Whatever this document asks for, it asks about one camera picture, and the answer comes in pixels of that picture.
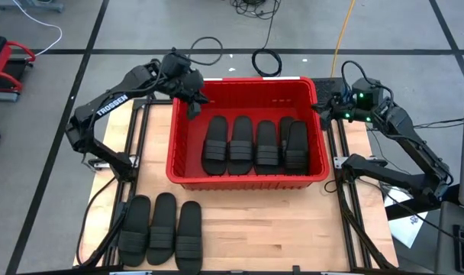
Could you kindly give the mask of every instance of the wooden platform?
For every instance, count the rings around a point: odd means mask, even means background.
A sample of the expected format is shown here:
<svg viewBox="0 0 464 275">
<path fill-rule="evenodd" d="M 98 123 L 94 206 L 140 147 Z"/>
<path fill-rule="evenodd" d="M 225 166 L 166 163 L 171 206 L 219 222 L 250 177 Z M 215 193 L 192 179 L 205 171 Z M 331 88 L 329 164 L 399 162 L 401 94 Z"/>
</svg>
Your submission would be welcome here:
<svg viewBox="0 0 464 275">
<path fill-rule="evenodd" d="M 104 143 L 114 150 L 124 149 L 131 104 L 110 115 Z M 165 168 L 171 111 L 168 105 L 151 107 L 137 194 L 149 196 L 154 203 L 157 195 L 170 192 L 176 196 L 179 210 L 188 200 L 200 203 L 203 270 L 287 271 L 293 265 L 305 271 L 349 269 L 337 194 L 326 193 L 324 183 L 301 190 L 187 191 L 168 181 Z M 139 127 L 137 124 L 134 147 Z M 369 156 L 371 149 L 364 124 L 346 123 L 345 127 L 350 153 Z M 110 170 L 97 173 L 92 196 L 112 177 Z M 332 179 L 331 173 L 326 181 Z M 89 212 L 81 248 L 83 260 L 108 230 L 116 186 L 114 183 L 105 190 Z M 397 265 L 381 193 L 362 182 L 357 187 L 366 232 L 386 258 Z M 357 263 L 362 266 L 359 245 L 356 248 Z M 174 258 L 159 266 L 144 261 L 135 269 L 176 270 L 176 264 Z"/>
</svg>

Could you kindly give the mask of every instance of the black slide sandal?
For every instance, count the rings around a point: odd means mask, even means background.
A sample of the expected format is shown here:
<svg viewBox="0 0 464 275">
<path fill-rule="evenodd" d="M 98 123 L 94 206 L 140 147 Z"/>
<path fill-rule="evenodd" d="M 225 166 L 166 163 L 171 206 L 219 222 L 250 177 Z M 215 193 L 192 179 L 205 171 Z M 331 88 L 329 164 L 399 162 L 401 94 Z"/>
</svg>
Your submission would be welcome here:
<svg viewBox="0 0 464 275">
<path fill-rule="evenodd" d="M 118 256 L 126 266 L 138 267 L 146 257 L 149 215 L 149 198 L 142 195 L 135 196 L 130 201 L 118 237 Z"/>
<path fill-rule="evenodd" d="M 290 125 L 295 121 L 292 117 L 284 117 L 279 121 L 279 137 L 281 140 L 282 155 L 285 156 L 286 142 L 288 141 L 288 134 L 290 132 Z"/>
<path fill-rule="evenodd" d="M 227 119 L 221 115 L 214 116 L 208 125 L 201 166 L 211 176 L 221 176 L 227 169 Z"/>
<path fill-rule="evenodd" d="M 276 127 L 271 121 L 261 121 L 256 132 L 256 174 L 280 174 Z"/>
<path fill-rule="evenodd" d="M 203 264 L 201 239 L 201 207 L 197 202 L 185 202 L 179 215 L 176 237 L 176 266 L 183 275 L 200 273 Z"/>
<path fill-rule="evenodd" d="M 230 175 L 245 175 L 253 168 L 253 140 L 253 122 L 244 115 L 237 117 L 229 143 Z"/>
<path fill-rule="evenodd" d="M 176 237 L 176 198 L 165 192 L 157 196 L 149 227 L 147 263 L 164 264 L 174 253 Z"/>
<path fill-rule="evenodd" d="M 290 125 L 284 158 L 287 175 L 308 175 L 310 154 L 307 124 L 304 121 L 293 121 Z"/>
</svg>

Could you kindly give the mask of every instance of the red basket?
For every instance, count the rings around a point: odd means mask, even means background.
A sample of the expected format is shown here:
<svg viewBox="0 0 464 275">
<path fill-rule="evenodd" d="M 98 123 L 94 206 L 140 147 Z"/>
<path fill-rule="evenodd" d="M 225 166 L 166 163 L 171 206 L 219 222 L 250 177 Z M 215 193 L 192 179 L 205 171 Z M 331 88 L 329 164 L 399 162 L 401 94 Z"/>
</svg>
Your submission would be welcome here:
<svg viewBox="0 0 464 275">
<path fill-rule="evenodd" d="M 172 110 L 166 174 L 185 189 L 300 189 L 325 180 L 329 174 L 324 136 L 318 115 L 311 104 L 317 102 L 314 83 L 306 77 L 230 78 L 205 81 L 202 92 L 210 102 L 201 106 L 201 114 L 188 120 L 188 106 L 177 99 Z M 209 176 L 201 167 L 201 150 L 208 122 L 223 115 L 232 136 L 234 120 L 247 115 L 256 126 L 262 120 L 276 123 L 292 116 L 307 123 L 310 148 L 310 176 L 256 175 L 254 169 L 243 176 Z"/>
</svg>

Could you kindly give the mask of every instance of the red chair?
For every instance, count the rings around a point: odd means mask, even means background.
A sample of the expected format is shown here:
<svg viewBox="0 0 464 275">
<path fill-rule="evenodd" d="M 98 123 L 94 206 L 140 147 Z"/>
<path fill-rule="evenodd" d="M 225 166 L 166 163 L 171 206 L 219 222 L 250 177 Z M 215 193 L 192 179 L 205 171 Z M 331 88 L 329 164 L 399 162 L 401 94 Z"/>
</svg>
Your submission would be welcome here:
<svg viewBox="0 0 464 275">
<path fill-rule="evenodd" d="M 27 59 L 10 59 L 11 46 L 20 47 L 30 57 Z M 34 61 L 34 53 L 26 46 L 0 37 L 0 92 L 16 92 L 19 94 L 23 88 L 20 79 L 25 67 L 32 67 Z"/>
</svg>

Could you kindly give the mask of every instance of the gray floor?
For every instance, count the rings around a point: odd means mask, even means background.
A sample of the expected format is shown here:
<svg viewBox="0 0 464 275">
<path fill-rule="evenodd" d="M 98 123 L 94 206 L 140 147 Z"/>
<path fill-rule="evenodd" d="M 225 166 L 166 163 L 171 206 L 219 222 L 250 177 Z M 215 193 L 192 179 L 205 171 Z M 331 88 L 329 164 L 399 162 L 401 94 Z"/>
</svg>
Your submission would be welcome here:
<svg viewBox="0 0 464 275">
<path fill-rule="evenodd" d="M 62 14 L 45 11 L 31 14 L 63 29 L 64 37 L 55 49 L 84 49 L 102 0 L 59 2 L 66 4 Z M 464 0 L 438 0 L 437 3 L 459 48 L 464 49 Z M 334 48 L 348 6 L 348 0 L 284 1 L 275 17 L 269 47 Z M 257 48 L 264 44 L 268 23 L 237 15 L 227 0 L 110 0 L 95 48 L 187 48 L 196 38 L 205 35 L 218 37 L 225 48 Z M 44 48 L 56 38 L 57 32 L 29 21 L 19 11 L 0 11 L 0 35 L 31 48 Z M 203 47 L 215 45 L 204 43 Z M 359 0 L 342 48 L 447 50 L 450 46 L 428 0 Z M 111 88 L 129 69 L 150 58 L 91 56 L 75 106 Z M 197 55 L 194 58 L 211 60 L 214 57 Z M 80 55 L 40 57 L 24 80 L 24 94 L 19 102 L 0 103 L 3 136 L 0 140 L 0 274 L 8 265 L 81 59 Z M 415 124 L 463 115 L 464 78 L 454 56 L 339 56 L 338 64 L 348 59 L 361 63 L 370 77 L 391 87 L 396 102 L 407 109 Z M 285 54 L 282 60 L 283 76 L 327 77 L 332 56 Z M 259 57 L 258 63 L 271 71 L 276 65 L 268 57 Z M 256 76 L 250 55 L 225 55 L 212 67 L 198 68 L 205 77 Z M 347 74 L 351 82 L 360 77 L 353 68 L 348 68 Z M 100 138 L 105 124 L 105 120 L 98 122 L 96 132 Z M 456 182 L 459 181 L 461 133 L 462 128 L 419 130 L 450 166 Z M 370 135 L 369 139 L 373 152 L 380 156 L 374 137 Z M 382 136 L 379 141 L 389 160 L 411 173 L 417 172 L 414 163 L 394 142 Z M 64 138 L 18 272 L 71 267 L 93 177 L 79 164 L 80 160 L 81 155 L 74 153 Z M 438 214 L 430 213 L 429 219 L 437 222 Z M 436 239 L 435 230 L 424 225 L 412 249 L 396 243 L 401 266 L 416 270 L 421 265 L 432 270 Z"/>
</svg>

